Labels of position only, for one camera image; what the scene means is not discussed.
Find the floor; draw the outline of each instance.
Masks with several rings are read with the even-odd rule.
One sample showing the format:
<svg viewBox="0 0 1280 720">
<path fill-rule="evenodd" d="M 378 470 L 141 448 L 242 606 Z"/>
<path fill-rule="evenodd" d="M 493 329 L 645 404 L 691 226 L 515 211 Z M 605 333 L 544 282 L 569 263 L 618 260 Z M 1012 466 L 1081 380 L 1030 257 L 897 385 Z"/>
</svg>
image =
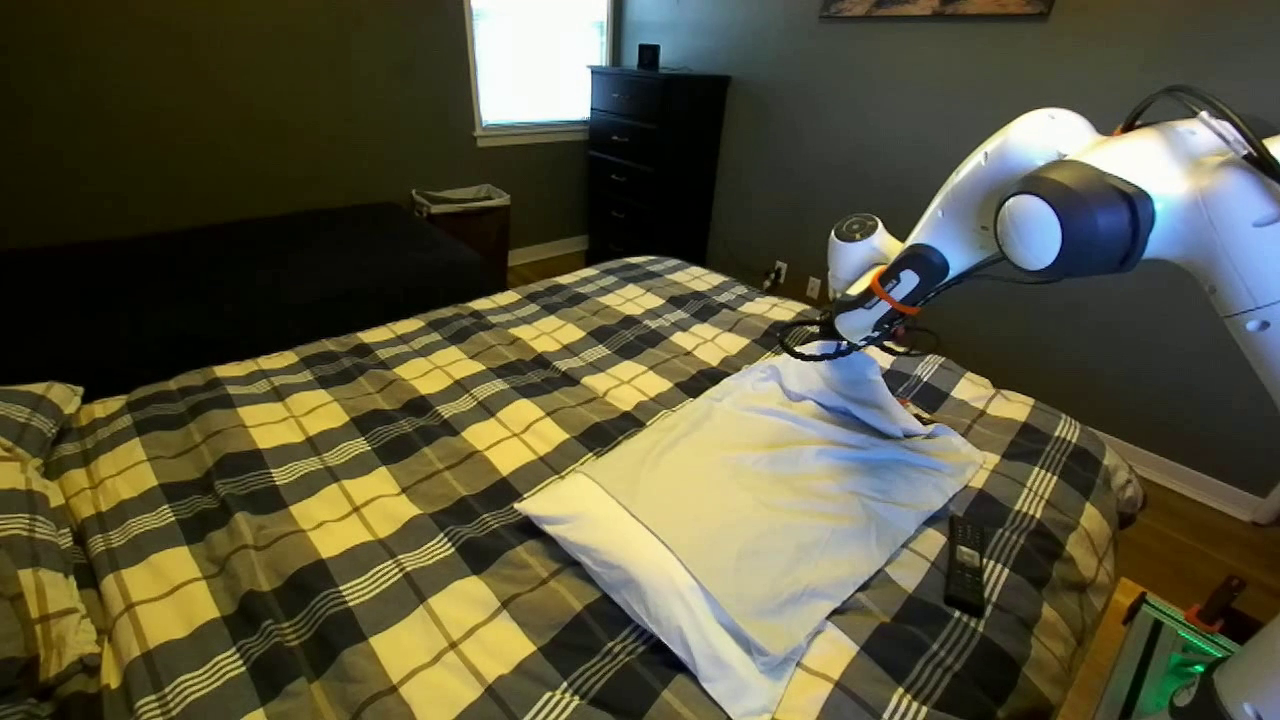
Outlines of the floor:
<svg viewBox="0 0 1280 720">
<path fill-rule="evenodd" d="M 580 263 L 583 257 L 518 263 L 512 269 L 512 284 Z M 1280 618 L 1280 524 L 1241 524 L 1146 486 L 1146 507 L 1120 536 L 1120 572 L 1179 607 L 1198 606 L 1230 572 L 1249 586 L 1234 607 L 1267 620 Z"/>
</svg>

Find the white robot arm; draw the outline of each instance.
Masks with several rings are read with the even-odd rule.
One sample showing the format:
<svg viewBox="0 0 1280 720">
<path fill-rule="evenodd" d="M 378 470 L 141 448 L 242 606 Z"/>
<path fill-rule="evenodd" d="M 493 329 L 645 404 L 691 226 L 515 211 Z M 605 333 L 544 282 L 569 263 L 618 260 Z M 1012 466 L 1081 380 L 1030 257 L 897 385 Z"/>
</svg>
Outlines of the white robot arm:
<svg viewBox="0 0 1280 720">
<path fill-rule="evenodd" d="M 826 336 L 890 340 L 898 320 L 965 274 L 1007 260 L 1037 282 L 1168 260 L 1197 276 L 1280 404 L 1280 136 L 1198 113 L 1094 131 L 1041 109 L 982 141 L 908 240 L 877 215 L 826 236 Z"/>
</svg>

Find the white baseboard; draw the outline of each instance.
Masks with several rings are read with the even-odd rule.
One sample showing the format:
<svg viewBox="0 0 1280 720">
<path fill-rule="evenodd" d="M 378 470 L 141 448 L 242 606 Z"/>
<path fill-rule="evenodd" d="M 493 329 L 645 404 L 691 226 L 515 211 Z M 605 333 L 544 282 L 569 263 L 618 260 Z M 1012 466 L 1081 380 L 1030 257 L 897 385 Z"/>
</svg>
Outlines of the white baseboard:
<svg viewBox="0 0 1280 720">
<path fill-rule="evenodd" d="M 506 252 L 506 263 L 518 269 L 518 263 L 540 263 L 540 260 L 552 260 L 552 257 L 571 257 L 571 252 L 587 252 L 587 236 L 558 236 L 558 240 L 544 240 L 544 246 L 518 246 Z"/>
<path fill-rule="evenodd" d="M 1146 452 L 1140 444 L 1129 444 L 1111 433 L 1103 433 L 1106 444 L 1152 486 L 1170 489 L 1179 497 L 1190 497 L 1197 505 L 1206 505 L 1217 513 L 1226 513 L 1245 524 L 1272 524 L 1280 516 L 1280 489 L 1272 489 L 1267 497 L 1249 497 L 1234 486 L 1224 486 L 1198 470 L 1186 470 L 1179 459 L 1168 459 L 1158 452 Z"/>
</svg>

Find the bed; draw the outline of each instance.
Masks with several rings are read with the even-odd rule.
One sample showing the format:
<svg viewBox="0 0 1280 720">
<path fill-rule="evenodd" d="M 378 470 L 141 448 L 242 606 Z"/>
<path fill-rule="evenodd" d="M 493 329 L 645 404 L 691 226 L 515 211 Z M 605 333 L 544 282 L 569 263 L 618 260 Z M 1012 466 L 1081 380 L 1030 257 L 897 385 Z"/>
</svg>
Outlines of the bed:
<svg viewBox="0 0 1280 720">
<path fill-rule="evenodd" d="M 8 708 L 105 717 L 722 717 L 515 513 L 777 357 L 794 302 L 626 257 L 80 402 L 0 392 Z M 773 717 L 1052 717 L 1140 486 L 1070 418 L 877 357 L 980 473 L 844 598 Z M 943 524 L 988 527 L 982 618 Z"/>
</svg>

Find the dark gray wall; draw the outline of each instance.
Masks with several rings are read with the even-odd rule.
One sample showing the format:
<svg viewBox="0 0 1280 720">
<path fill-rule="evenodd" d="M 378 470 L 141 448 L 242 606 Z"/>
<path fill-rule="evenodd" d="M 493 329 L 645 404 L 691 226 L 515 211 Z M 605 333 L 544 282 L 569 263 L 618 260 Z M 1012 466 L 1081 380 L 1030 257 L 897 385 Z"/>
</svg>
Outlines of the dark gray wall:
<svg viewBox="0 0 1280 720">
<path fill-rule="evenodd" d="M 471 147 L 461 0 L 0 0 L 0 247 L 493 182 L 583 227 L 583 147 Z"/>
<path fill-rule="evenodd" d="M 823 274 L 830 222 L 897 231 L 1005 122 L 1068 103 L 1100 130 L 1158 84 L 1197 84 L 1280 123 L 1274 0 L 1057 0 L 1048 20 L 821 20 L 821 0 L 626 0 L 618 58 L 731 77 L 713 263 L 761 282 L 773 257 Z M 939 347 L 1076 418 L 1265 491 L 1280 412 L 1162 269 L 1020 287 L 982 276 L 928 324 Z"/>
</svg>

